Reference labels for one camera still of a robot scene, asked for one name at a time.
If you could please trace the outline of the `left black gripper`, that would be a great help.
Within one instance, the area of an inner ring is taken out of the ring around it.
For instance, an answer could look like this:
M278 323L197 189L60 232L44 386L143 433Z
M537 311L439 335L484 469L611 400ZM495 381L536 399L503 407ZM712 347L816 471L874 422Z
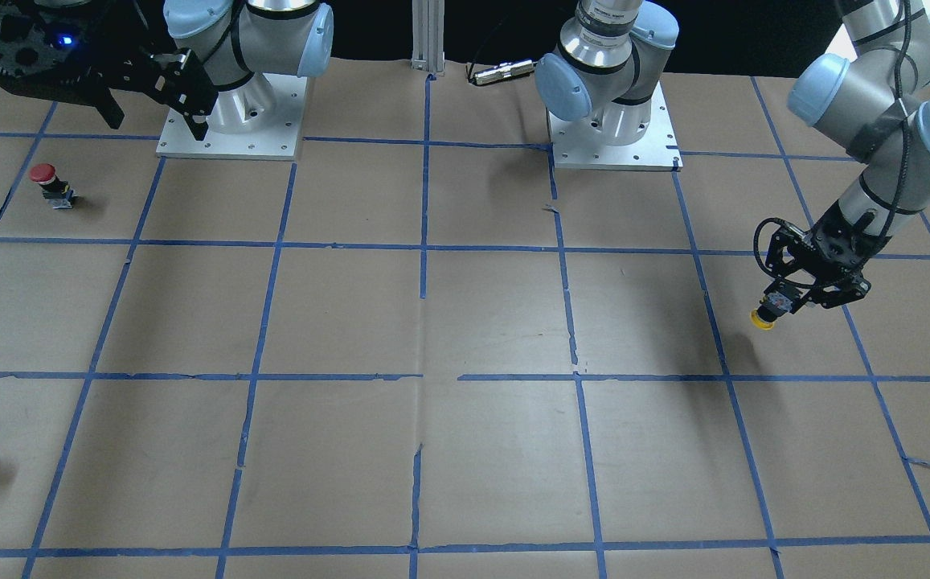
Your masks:
M875 237L866 234L874 220L875 210L868 209L856 221L849 221L839 203L833 203L810 232L769 217L755 230L756 263L773 280L788 280L798 272L814 277L814 283L794 301L792 311L806 305L831 309L856 302L872 289L861 270L874 254ZM769 236L762 257L759 238L769 224L774 224L776 231Z

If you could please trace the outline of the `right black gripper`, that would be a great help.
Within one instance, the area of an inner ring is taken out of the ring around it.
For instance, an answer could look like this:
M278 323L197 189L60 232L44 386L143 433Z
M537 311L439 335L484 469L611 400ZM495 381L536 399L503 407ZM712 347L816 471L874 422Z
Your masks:
M111 92L119 67L144 38L137 1L2 1L0 87L11 94L89 104L111 129L125 117ZM191 48L150 55L151 92L204 142L219 91Z

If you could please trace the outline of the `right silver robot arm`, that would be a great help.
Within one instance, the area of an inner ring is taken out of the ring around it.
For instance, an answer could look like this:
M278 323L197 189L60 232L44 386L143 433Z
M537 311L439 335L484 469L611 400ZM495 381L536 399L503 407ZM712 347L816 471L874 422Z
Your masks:
M112 129L114 92L136 92L204 142L272 113L270 74L321 76L333 36L322 1L0 1L0 88L95 109Z

